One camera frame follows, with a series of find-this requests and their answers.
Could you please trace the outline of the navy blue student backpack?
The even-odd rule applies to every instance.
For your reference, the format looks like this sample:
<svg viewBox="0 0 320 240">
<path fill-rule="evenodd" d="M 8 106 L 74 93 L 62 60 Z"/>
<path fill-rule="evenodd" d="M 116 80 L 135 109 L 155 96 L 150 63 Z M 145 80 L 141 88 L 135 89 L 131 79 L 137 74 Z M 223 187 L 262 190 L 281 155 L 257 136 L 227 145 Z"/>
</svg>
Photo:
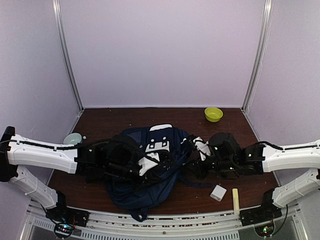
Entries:
<svg viewBox="0 0 320 240">
<path fill-rule="evenodd" d="M 177 181 L 192 188 L 212 187 L 208 182 L 190 181 L 183 173 L 183 168 L 191 163 L 193 151 L 199 154 L 201 163 L 212 155 L 201 137 L 189 135 L 171 124 L 127 128 L 119 136 L 132 140 L 148 157 L 157 160 L 140 156 L 131 161 L 140 167 L 137 178 L 110 176 L 105 181 L 111 201 L 134 220 L 145 221 L 149 209 L 164 202 Z"/>
</svg>

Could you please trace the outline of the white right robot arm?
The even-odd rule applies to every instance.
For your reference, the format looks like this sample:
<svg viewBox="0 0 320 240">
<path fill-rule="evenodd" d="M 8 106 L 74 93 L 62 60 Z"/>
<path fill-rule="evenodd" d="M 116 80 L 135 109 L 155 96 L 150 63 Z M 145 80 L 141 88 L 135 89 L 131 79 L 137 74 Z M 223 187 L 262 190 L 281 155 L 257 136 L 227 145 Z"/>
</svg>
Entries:
<svg viewBox="0 0 320 240">
<path fill-rule="evenodd" d="M 219 132 L 209 141 L 191 134 L 183 142 L 198 152 L 198 157 L 190 159 L 189 164 L 200 179 L 209 172 L 252 176 L 278 170 L 308 169 L 291 182 L 266 191 L 260 206 L 241 210 L 243 225 L 279 218 L 288 204 L 320 188 L 319 140 L 286 146 L 259 141 L 241 148 L 231 133 Z"/>
</svg>

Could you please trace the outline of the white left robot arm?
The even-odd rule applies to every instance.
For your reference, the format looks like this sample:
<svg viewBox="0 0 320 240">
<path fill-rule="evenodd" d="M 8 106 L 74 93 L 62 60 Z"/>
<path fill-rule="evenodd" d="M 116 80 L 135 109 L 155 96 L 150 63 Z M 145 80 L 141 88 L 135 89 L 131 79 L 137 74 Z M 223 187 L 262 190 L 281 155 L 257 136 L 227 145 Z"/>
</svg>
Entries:
<svg viewBox="0 0 320 240">
<path fill-rule="evenodd" d="M 175 160 L 167 146 L 153 143 L 144 151 L 129 136 L 115 136 L 91 143 L 54 144 L 27 139 L 8 126 L 0 139 L 0 180 L 16 184 L 57 222 L 85 226 L 89 213 L 67 207 L 66 196 L 24 169 L 36 166 L 80 175 L 86 181 L 119 178 L 140 189 L 160 181 L 156 167 L 171 169 Z"/>
</svg>

